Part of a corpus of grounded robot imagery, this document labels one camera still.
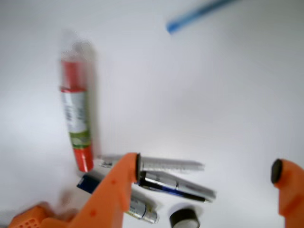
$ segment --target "orange plastic part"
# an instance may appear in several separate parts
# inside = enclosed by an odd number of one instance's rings
[[[295,163],[281,161],[278,181],[274,184],[280,190],[279,214],[285,217],[286,228],[304,226],[304,170]]]
[[[124,212],[130,208],[131,184],[136,182],[136,159],[136,153],[120,159],[67,226],[46,219],[41,228],[121,228]]]
[[[66,228],[67,226],[68,222],[59,221],[54,218],[46,218],[41,223],[41,227],[43,228]]]
[[[47,217],[45,210],[36,206],[13,218],[9,228],[40,228],[42,220]]]

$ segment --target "white table surface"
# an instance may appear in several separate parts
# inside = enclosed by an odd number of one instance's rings
[[[270,167],[278,157],[304,166],[304,3],[244,0],[166,32],[168,19],[204,2],[0,2],[0,225],[40,201],[59,213],[89,198],[75,188],[58,90],[68,28],[97,53],[95,155],[200,161],[205,172],[187,179],[218,192],[201,204],[141,190],[159,203],[153,227],[169,228],[181,203],[198,208],[202,228],[284,226]],[[124,217],[124,228],[139,226],[152,227]]]

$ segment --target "silver marker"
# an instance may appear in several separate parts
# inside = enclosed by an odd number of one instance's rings
[[[101,180],[98,180],[89,175],[84,175],[77,187],[92,194],[97,188]],[[148,203],[138,199],[134,196],[131,196],[130,209],[127,214],[149,223],[157,223],[159,220],[158,214],[152,210],[151,206]]]

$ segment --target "black tape roll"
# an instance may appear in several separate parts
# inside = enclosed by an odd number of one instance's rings
[[[200,223],[192,209],[181,209],[170,216],[172,228],[199,228]]]

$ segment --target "blue pen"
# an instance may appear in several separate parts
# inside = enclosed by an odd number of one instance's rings
[[[169,22],[167,24],[167,31],[170,34],[172,34],[176,31],[178,31],[179,29],[181,29],[182,27],[184,27],[185,25],[190,24],[194,20],[196,20],[196,19],[198,19],[202,16],[205,16],[206,14],[208,14],[208,13],[214,11],[214,10],[217,10],[217,9],[221,8],[222,6],[225,6],[226,4],[234,2],[234,1],[237,1],[237,0],[217,0],[217,1],[214,1],[207,6],[203,6],[196,11],[188,13],[184,16],[181,16],[180,18],[177,18],[176,20],[173,20],[173,21]]]

